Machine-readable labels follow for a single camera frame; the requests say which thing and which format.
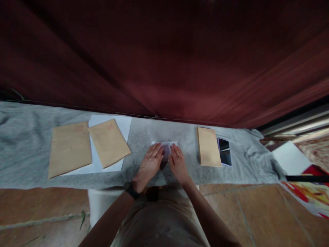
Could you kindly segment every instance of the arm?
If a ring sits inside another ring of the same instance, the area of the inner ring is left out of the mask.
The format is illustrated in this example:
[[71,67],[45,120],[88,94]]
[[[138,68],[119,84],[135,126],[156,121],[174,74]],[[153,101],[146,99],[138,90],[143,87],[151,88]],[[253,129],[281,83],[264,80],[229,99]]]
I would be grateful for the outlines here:
[[182,150],[175,144],[170,149],[169,163],[172,173],[191,200],[209,244],[211,246],[241,246],[188,175]]
[[[134,190],[138,193],[143,191],[159,170],[163,158],[162,151],[163,147],[158,143],[151,146],[146,153],[137,175],[131,181]],[[123,192],[99,219],[79,247],[109,247],[134,201],[130,194]]]

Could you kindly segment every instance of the watch strap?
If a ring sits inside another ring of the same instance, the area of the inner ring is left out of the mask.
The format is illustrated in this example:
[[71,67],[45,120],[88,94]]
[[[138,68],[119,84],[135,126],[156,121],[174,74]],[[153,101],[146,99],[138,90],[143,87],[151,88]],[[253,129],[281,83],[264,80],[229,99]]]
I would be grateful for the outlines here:
[[124,185],[125,191],[130,194],[135,200],[138,199],[138,197],[140,196],[140,194],[134,190],[131,182],[126,182]]

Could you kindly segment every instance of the dark red curtain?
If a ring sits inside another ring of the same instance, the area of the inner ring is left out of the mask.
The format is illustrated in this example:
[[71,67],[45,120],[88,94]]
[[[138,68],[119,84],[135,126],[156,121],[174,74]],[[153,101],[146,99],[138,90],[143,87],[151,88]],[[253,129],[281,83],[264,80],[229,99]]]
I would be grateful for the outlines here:
[[327,1],[0,3],[28,99],[258,127],[329,94]]

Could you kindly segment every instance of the terracotta tile floor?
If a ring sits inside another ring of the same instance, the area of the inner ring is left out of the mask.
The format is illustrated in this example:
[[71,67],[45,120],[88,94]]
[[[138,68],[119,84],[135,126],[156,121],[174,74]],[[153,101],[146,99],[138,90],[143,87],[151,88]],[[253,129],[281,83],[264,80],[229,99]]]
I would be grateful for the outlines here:
[[[278,185],[201,185],[200,191],[243,246],[329,246],[329,220]],[[90,225],[86,190],[0,190],[0,212],[0,246],[78,246]]]

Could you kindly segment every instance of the brown envelope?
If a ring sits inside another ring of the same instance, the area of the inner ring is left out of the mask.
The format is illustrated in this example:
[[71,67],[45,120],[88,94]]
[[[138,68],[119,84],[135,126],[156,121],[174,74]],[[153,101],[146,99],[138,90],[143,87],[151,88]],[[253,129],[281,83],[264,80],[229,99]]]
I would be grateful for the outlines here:
[[213,129],[198,127],[197,133],[201,165],[222,167],[216,132]]
[[88,122],[52,129],[48,178],[52,178],[92,162]]
[[103,168],[131,154],[115,119],[88,128]]

